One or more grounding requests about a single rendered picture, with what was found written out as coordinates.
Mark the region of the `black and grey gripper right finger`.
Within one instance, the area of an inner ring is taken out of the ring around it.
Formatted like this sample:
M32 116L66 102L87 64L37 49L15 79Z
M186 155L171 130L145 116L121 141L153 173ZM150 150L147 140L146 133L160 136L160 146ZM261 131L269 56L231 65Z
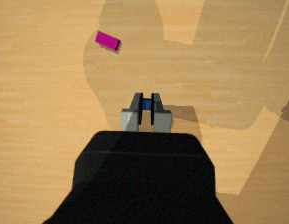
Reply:
M153 132L171 133L172 113L164 110L159 93L151 94L151 125Z

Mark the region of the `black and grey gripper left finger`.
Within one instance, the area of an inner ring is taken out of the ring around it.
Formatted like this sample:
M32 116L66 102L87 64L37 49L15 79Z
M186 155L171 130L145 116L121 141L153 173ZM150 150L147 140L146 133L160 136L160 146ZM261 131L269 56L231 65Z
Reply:
M138 132L138 126L142 121L142 100L143 93L135 93L129 109L122 109L121 131Z

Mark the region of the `small blue cube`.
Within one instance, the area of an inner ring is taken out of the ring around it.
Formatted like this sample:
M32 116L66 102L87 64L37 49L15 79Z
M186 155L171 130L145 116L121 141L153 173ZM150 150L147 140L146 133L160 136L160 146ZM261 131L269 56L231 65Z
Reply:
M142 110L151 110L151 98L143 98Z

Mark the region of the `small magenta block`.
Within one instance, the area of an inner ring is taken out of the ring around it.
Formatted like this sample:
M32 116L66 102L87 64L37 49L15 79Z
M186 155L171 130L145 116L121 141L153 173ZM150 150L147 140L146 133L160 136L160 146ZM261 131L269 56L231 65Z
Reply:
M120 44L120 40L117 39L117 38L114 38L110 35L107 35L103 32L100 32L98 31L97 33L97 37L96 37L96 40L95 42L99 43L99 44L102 44L106 47L109 47L111 49L114 49L114 50L118 50L118 47L119 47L119 44Z

